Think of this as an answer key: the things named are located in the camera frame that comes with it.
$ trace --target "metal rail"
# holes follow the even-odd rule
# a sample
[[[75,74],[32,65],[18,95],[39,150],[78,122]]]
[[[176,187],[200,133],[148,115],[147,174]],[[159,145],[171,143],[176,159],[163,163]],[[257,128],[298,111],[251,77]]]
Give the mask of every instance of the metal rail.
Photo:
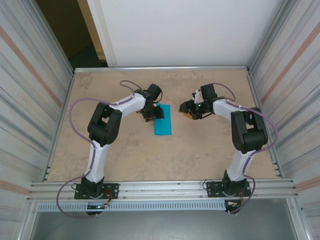
[[[188,181],[122,181],[120,184],[118,199],[113,201],[189,201],[189,200],[226,200],[237,197],[208,198],[207,191],[203,188],[203,180]],[[54,202],[57,192],[63,182],[39,182],[33,183],[27,202]],[[62,190],[60,202],[88,202],[88,200],[75,200],[75,190],[71,183]],[[254,199],[279,199],[298,197],[294,182],[287,178],[256,179],[256,188],[252,198]],[[90,202],[101,202],[92,199]]]
[[[123,66],[76,68],[75,73],[139,72],[139,71],[204,71],[204,70],[247,70],[245,65],[208,66]]]

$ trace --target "aluminum frame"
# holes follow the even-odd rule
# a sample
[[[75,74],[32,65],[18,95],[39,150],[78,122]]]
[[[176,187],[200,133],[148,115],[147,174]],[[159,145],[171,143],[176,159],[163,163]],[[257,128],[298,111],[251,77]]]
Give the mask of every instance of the aluminum frame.
[[[64,121],[64,117],[65,117],[65,114],[66,114],[66,111],[67,111],[67,106],[68,106],[68,102],[69,102],[69,98],[70,98],[70,95],[71,95],[71,90],[72,90],[72,87],[74,85],[74,82],[75,82],[75,74],[71,78],[68,90],[66,92],[66,96],[65,96],[65,99],[64,99],[64,102],[63,102],[62,111],[61,111],[61,116],[59,118],[58,126],[57,126],[57,129],[56,129],[55,134],[54,134],[51,150],[50,150],[50,153],[48,155],[48,163],[47,163],[45,171],[42,174],[42,176],[43,176],[42,177],[42,181],[45,181],[47,179],[47,174],[49,174],[49,172],[50,172],[50,167],[51,167],[54,155],[55,155],[55,151],[56,151],[56,147],[57,147],[57,144],[58,144],[58,139],[59,139],[62,123]]]
[[[295,184],[289,178],[264,178],[256,179],[256,188],[253,199],[279,199],[297,198]],[[130,201],[193,201],[193,200],[234,200],[238,197],[208,198],[207,190],[203,188],[204,180],[184,181],[116,181],[119,183],[118,199],[114,202]],[[32,183],[30,194],[26,202],[55,202],[57,192],[63,182],[38,182]],[[73,183],[66,185],[60,194],[60,202],[101,202],[101,199],[75,200],[75,191],[71,188]]]
[[[247,70],[245,65],[215,65],[215,66],[122,66],[122,67],[88,67],[76,68],[77,73],[106,72],[139,72],[139,71],[204,71],[204,70]]]
[[[137,71],[210,71],[210,70],[245,70],[247,79],[251,89],[251,93],[257,107],[261,107],[258,95],[253,86],[251,75],[248,73],[247,67],[242,65],[237,66],[169,66],[169,67],[110,67],[110,68],[76,68],[76,73],[85,72],[137,72]],[[67,93],[66,102],[63,109],[63,114],[60,119],[58,129],[56,132],[57,138],[52,148],[52,155],[50,156],[49,166],[52,162],[53,153],[55,151],[58,136],[61,130],[63,115],[66,112],[68,100],[71,94],[74,79],[70,83],[70,88]],[[277,164],[278,154],[272,149],[271,151],[272,164],[274,166],[277,177],[274,179],[256,179],[256,191],[253,199],[278,199],[285,198],[287,200],[289,209],[293,202],[298,200],[298,193],[292,179],[280,178],[281,166]],[[208,201],[237,199],[237,198],[208,198],[207,192],[203,189],[203,180],[190,181],[131,181],[131,182],[117,182],[120,183],[119,198],[113,201],[118,203],[130,203],[136,201]],[[41,203],[52,203],[56,201],[57,192],[62,185],[62,182],[39,182],[32,183],[30,194],[27,198],[27,203],[24,211],[25,221],[21,225],[18,239],[29,239],[35,224],[38,207]],[[83,202],[88,203],[88,200],[75,200],[74,190],[71,184],[68,184],[61,192],[59,201],[61,203]],[[90,200],[90,202],[99,202],[99,200]],[[296,229],[298,239],[310,239],[310,236],[305,228],[306,224],[303,221],[303,216],[299,211],[290,211],[292,221]]]

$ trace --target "metal floor panel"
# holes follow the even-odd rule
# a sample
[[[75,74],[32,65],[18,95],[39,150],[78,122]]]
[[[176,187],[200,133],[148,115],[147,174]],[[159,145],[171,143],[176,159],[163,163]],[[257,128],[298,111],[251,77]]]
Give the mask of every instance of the metal floor panel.
[[[32,240],[295,240],[285,199],[253,199],[237,216],[224,211],[110,211],[74,219],[39,212]]]

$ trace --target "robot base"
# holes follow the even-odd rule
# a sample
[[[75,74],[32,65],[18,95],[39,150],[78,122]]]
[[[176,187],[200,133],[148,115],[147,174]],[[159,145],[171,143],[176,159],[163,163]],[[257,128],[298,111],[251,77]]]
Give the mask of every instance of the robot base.
[[[76,184],[74,199],[109,199],[105,190],[111,192],[112,199],[118,198],[118,183],[104,183],[104,178],[101,181],[94,183],[86,178],[82,178],[81,183]]]
[[[227,171],[225,171],[222,181],[210,181],[206,183],[206,192],[208,198],[236,198],[241,196],[241,192],[243,197],[249,197],[251,189],[247,179],[243,179],[242,181],[231,181]]]

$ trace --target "white wall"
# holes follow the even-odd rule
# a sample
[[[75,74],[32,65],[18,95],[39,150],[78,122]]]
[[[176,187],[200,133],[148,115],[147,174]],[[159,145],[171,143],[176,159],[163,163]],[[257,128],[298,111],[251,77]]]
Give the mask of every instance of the white wall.
[[[111,67],[247,65],[283,0],[88,0]]]

